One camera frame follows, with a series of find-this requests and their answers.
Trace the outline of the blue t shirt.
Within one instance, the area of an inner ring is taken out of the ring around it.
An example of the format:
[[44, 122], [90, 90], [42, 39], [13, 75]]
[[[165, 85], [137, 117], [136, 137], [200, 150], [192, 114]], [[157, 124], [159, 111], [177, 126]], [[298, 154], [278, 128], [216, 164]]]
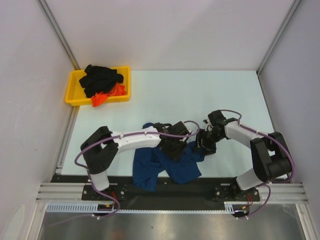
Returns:
[[194, 151], [195, 141], [185, 147], [178, 161], [170, 158], [160, 147], [145, 147], [135, 150], [133, 159], [133, 185], [145, 191], [154, 192], [157, 188], [158, 176], [167, 172], [177, 184], [186, 184], [202, 174], [197, 163], [204, 161], [202, 151]]

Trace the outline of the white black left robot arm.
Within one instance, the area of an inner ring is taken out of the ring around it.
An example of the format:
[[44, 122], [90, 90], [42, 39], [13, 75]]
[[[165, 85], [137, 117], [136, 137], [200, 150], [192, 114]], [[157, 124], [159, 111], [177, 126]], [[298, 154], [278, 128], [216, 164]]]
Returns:
[[112, 132], [107, 126], [99, 127], [81, 146], [83, 151], [103, 139], [101, 142], [82, 154], [89, 176], [93, 182], [93, 194], [100, 200], [110, 196], [111, 188], [108, 179], [108, 168], [115, 157], [126, 151], [141, 148], [159, 147], [171, 159], [177, 159], [187, 146], [187, 135], [192, 130], [179, 121], [170, 123], [152, 123], [141, 131]]

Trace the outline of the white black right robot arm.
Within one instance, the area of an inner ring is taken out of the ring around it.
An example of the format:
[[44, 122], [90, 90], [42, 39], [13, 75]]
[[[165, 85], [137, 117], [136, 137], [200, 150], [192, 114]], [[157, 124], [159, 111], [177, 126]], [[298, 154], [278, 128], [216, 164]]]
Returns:
[[230, 183], [228, 196], [234, 200], [242, 201], [250, 190], [294, 172], [293, 159], [281, 133], [263, 133], [235, 118], [215, 120], [209, 122], [206, 129], [200, 129], [194, 150], [205, 156], [213, 155], [216, 144], [223, 139], [235, 140], [251, 152], [252, 168]]

